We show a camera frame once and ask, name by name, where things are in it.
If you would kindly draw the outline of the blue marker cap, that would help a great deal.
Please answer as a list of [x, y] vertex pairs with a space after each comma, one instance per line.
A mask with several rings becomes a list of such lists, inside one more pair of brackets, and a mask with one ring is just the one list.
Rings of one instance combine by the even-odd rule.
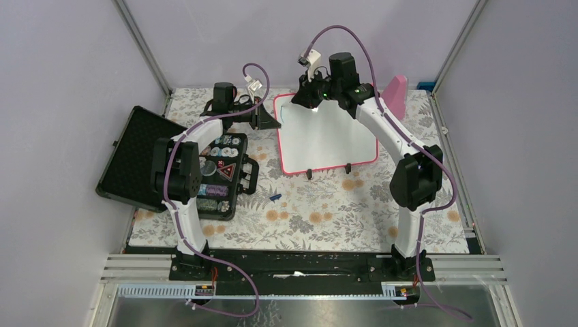
[[280, 199], [281, 197], [282, 197], [281, 194], [275, 194], [275, 195], [271, 196], [269, 199], [270, 199], [270, 201], [274, 202], [274, 201]]

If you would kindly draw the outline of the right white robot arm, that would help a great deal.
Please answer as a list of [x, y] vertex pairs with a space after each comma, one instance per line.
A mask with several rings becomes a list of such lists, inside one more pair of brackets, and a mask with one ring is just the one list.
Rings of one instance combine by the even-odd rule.
[[389, 268], [394, 277], [407, 281], [425, 261], [425, 250], [421, 249], [423, 215], [433, 210], [442, 177], [449, 174], [443, 165], [442, 149], [427, 146], [411, 135], [386, 107], [376, 83], [361, 82], [351, 53], [332, 54], [326, 74], [318, 71], [320, 58], [320, 53], [312, 49], [300, 55], [298, 62], [306, 72], [299, 78], [292, 103], [312, 109], [324, 100], [336, 101], [376, 137], [394, 161], [389, 189], [399, 207], [399, 221]]

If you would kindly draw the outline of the pink framed whiteboard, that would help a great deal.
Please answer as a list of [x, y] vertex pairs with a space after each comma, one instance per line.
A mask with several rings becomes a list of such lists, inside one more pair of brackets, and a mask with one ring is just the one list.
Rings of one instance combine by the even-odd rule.
[[379, 156], [376, 137], [336, 101], [308, 109], [291, 102], [292, 93], [274, 98], [279, 156], [284, 174], [369, 164]]

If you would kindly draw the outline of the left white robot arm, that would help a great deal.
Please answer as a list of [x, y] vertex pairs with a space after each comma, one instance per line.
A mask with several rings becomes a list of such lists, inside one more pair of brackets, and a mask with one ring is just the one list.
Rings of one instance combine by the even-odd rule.
[[171, 138], [159, 138], [153, 148], [151, 187], [168, 209], [177, 230], [178, 252], [191, 255], [185, 271], [196, 280], [211, 273], [197, 208], [197, 195], [202, 184], [200, 152], [223, 136], [235, 123], [248, 123], [252, 129], [279, 129], [282, 125], [264, 107], [265, 96], [256, 92], [262, 83], [249, 79], [246, 102], [241, 102], [237, 88], [229, 82], [217, 82], [199, 121]]

